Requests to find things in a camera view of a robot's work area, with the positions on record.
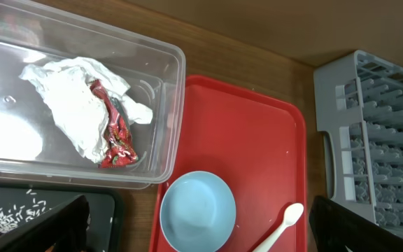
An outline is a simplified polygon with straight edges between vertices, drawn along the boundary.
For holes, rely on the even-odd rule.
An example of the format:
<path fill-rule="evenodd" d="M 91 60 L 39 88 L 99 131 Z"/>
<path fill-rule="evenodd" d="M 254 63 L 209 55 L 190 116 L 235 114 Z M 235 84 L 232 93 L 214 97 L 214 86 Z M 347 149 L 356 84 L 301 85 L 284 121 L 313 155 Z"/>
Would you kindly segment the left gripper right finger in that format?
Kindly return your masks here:
<path fill-rule="evenodd" d="M 319 251 L 403 252 L 403 239 L 332 200 L 316 196 L 309 224 Z"/>

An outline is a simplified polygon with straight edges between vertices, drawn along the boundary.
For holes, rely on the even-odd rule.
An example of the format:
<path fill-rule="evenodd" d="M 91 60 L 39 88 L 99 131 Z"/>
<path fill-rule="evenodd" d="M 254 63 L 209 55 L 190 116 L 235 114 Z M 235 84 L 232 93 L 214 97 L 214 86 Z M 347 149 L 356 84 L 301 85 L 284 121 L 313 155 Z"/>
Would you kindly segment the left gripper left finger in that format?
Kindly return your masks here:
<path fill-rule="evenodd" d="M 90 206 L 77 195 L 0 236 L 0 252 L 86 251 Z"/>

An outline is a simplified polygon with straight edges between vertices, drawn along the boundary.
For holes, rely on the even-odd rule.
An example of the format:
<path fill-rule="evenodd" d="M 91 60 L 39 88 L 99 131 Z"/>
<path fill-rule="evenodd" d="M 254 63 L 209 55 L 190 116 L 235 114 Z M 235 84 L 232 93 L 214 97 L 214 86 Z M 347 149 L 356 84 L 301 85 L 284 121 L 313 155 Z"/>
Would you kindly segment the white rice pile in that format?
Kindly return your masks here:
<path fill-rule="evenodd" d="M 0 204 L 0 235 L 3 235 L 22 224 L 28 223 L 39 217 L 51 208 L 45 199 L 37 199 L 37 193 L 29 189 L 24 196 L 27 196 L 27 203 Z"/>

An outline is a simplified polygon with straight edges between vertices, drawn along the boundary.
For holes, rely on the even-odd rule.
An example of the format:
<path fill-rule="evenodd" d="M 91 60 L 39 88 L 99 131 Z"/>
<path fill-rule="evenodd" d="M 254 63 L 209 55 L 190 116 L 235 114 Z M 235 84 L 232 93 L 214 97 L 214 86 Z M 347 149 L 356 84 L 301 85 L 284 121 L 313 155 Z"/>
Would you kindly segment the red snack wrapper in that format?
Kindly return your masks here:
<path fill-rule="evenodd" d="M 125 121 L 125 111 L 116 98 L 111 98 L 100 80 L 92 81 L 92 94 L 101 99 L 108 111 L 108 124 L 104 138 L 108 143 L 106 157 L 99 167 L 103 169 L 126 167 L 139 161 L 139 155 L 132 145 L 132 133 Z"/>

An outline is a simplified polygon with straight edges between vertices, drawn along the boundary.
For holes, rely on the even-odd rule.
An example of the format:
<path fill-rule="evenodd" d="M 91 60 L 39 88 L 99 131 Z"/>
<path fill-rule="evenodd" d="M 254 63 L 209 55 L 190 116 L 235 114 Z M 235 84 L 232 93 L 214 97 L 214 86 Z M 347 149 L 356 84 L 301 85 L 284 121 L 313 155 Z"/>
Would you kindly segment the light blue bowl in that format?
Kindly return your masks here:
<path fill-rule="evenodd" d="M 218 251 L 229 239 L 235 223 L 232 191 L 219 176 L 207 171 L 180 176 L 162 199 L 161 231 L 176 251 Z"/>

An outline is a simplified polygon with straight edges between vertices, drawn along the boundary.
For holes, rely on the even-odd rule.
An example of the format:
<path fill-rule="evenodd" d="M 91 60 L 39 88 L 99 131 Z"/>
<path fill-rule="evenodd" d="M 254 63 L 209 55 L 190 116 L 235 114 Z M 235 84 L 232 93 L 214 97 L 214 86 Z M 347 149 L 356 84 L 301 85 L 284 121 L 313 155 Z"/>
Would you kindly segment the white tissue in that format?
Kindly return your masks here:
<path fill-rule="evenodd" d="M 28 64 L 19 77 L 35 87 L 51 110 L 55 125 L 78 153 L 98 165 L 108 150 L 104 138 L 108 111 L 104 102 L 92 94 L 92 81 L 100 80 L 108 95 L 120 102 L 128 127 L 134 123 L 148 125 L 153 119 L 151 108 L 127 95 L 130 84 L 95 59 L 77 57 L 44 66 Z"/>

